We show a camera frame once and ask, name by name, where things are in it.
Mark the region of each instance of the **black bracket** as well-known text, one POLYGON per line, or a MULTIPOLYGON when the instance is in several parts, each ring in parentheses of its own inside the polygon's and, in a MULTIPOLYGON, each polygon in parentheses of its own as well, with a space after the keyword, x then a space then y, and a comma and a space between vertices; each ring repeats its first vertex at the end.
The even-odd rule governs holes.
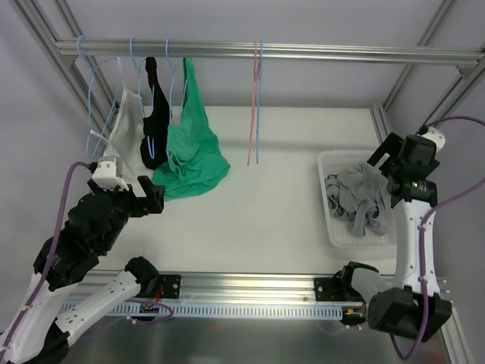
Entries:
MULTIPOLYGON (((182 277, 180 275, 158 275, 156 287, 162 286, 160 299, 177 300, 180 296, 180 285, 182 277)), ((155 292, 148 294, 139 294, 139 298, 153 298, 155 292)))
POLYGON ((317 302, 364 302, 354 290, 345 290, 341 278, 315 278, 313 280, 317 302))

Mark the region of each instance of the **gray cloth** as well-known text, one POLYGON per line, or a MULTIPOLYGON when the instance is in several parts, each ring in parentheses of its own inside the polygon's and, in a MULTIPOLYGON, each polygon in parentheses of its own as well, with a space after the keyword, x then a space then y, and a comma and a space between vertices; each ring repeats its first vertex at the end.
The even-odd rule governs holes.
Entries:
POLYGON ((330 214, 350 221, 350 231, 357 237, 365 235, 365 227, 374 233, 386 233, 386 211, 390 209, 387 178, 379 169, 361 162, 358 166, 325 180, 330 214))

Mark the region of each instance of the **hanging rod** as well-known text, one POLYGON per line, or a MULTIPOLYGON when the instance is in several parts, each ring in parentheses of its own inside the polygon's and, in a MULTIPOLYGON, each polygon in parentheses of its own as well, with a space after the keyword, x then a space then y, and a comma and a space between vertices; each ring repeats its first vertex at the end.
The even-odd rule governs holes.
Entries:
MULTIPOLYGON (((133 55, 165 56, 165 39, 134 39, 133 55)), ((55 45, 62 55, 77 55, 77 39, 61 38, 55 45)), ((86 38, 80 43, 85 55, 128 56, 129 39, 86 38)), ((264 43, 264 57, 274 59, 307 59, 355 63, 441 64, 474 67, 483 53, 479 49, 438 49, 426 46, 412 48, 362 47, 348 45, 303 45, 264 43)), ((202 42, 170 40, 171 57, 254 58, 252 42, 202 42)))

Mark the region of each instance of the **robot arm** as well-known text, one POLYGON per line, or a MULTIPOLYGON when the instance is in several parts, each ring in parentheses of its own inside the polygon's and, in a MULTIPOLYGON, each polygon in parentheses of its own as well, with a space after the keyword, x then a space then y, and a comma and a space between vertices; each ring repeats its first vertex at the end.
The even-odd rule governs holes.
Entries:
POLYGON ((440 298, 434 272, 434 212, 431 209, 437 204, 437 188, 426 180, 440 164, 434 157, 443 144, 444 136, 436 129, 405 140, 391 133, 368 161, 376 165, 383 156, 389 155, 380 170, 388 179, 397 227, 396 275, 392 287, 376 268, 368 265, 350 262, 342 271, 343 289, 356 291, 368 303, 368 324, 374 330, 415 340, 424 317, 424 300, 427 300, 424 342, 452 313, 451 303, 440 298), (422 290, 423 280, 427 292, 422 290))
POLYGON ((41 279, 52 238, 44 243, 34 263, 29 290, 10 327, 0 337, 3 344, 10 334, 4 358, 8 362, 57 363, 69 347, 94 323, 119 303, 142 292, 155 290, 158 270, 143 257, 131 259, 110 284, 73 308, 59 314, 64 301, 76 289, 86 273, 106 255, 129 218, 142 217, 163 210, 163 187, 154 187, 147 177, 138 181, 145 192, 136 197, 120 175, 120 159, 99 159, 85 195, 68 213, 61 230, 54 263, 35 300, 26 306, 41 279), (13 323, 20 323, 11 329, 13 323))

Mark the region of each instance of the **white plastic basket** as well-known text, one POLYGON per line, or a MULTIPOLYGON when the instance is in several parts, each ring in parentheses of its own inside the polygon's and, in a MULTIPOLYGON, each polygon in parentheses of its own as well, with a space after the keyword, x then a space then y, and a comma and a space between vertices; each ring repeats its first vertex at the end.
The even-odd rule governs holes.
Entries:
POLYGON ((365 228, 365 236, 356 237, 350 233, 348 221, 342 221, 330 216, 325 180, 330 174, 338 174, 347 168, 356 166, 359 162, 367 161, 372 152, 371 150, 334 150, 322 152, 318 156, 318 172, 320 175, 321 194, 324 199, 328 236, 332 244, 339 248, 396 248, 396 222, 394 221, 394 214, 391 209, 386 213, 387 232, 383 236, 379 236, 370 229, 365 228))

